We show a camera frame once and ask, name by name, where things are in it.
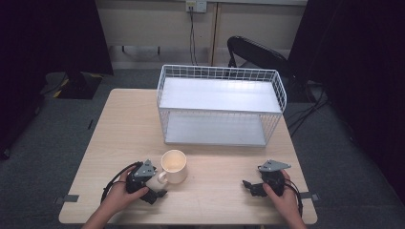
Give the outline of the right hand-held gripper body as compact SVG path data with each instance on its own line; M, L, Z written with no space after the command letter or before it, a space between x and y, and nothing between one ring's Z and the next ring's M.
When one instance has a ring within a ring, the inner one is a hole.
M278 197L284 193L285 177L282 171L288 168L289 164L272 159L258 167L262 181L267 183Z

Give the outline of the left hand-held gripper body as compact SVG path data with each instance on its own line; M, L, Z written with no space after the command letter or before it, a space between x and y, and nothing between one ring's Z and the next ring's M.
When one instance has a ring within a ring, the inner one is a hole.
M134 164L134 169L126 178L126 191L129 194L146 186L146 182L156 174L156 167L150 159L138 161Z

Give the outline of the cream ceramic cup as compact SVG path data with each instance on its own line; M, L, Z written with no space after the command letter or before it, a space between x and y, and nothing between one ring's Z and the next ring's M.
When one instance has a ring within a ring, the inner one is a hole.
M187 178L187 158L180 150L167 151L160 160L160 166L162 171L158 182L161 184L179 184Z

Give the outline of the person's right hand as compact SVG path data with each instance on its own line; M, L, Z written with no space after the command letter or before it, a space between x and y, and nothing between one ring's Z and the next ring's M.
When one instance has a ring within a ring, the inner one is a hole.
M284 186L284 193L281 196L277 196L272 188L264 183L263 188L269 198L272 200L275 208L281 214L281 216L286 221L292 221L293 219L300 219L299 207L298 207L298 200L297 196L292 189L292 184L289 180L289 175L285 170L282 170L281 173L283 174L285 181Z

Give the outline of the person's left hand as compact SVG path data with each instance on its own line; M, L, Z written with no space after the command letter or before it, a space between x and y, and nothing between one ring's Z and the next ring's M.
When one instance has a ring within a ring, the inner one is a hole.
M118 181L113 183L107 197L102 202L102 206L111 216L124 210L132 202L143 197L149 191L148 187L143 187L134 193L127 192L126 178L134 169L135 167L132 166L120 175Z

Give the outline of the black stand base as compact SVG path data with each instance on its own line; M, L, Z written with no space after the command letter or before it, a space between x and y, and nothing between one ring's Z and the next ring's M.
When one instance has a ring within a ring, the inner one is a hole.
M91 100L103 79L96 73L78 73L69 76L66 73L50 73L46 76L47 84L41 91L59 99L88 99Z

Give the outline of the black office chair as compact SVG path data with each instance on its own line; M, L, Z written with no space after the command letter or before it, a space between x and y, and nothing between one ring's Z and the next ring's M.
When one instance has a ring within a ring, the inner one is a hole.
M299 96L305 93L306 87L293 75L288 61L280 53L239 35L227 39L227 48L230 54L229 67L237 67L235 56L239 56L256 67L276 70L287 78L290 94Z

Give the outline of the dark curtain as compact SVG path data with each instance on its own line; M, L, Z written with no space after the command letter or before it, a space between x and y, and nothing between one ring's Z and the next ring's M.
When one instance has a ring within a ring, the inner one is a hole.
M405 0L307 0L288 58L405 204Z

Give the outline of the white wall socket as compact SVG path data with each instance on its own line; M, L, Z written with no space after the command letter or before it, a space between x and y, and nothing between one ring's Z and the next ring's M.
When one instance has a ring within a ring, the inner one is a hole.
M186 0L185 10L187 12L206 13L207 2L201 0Z

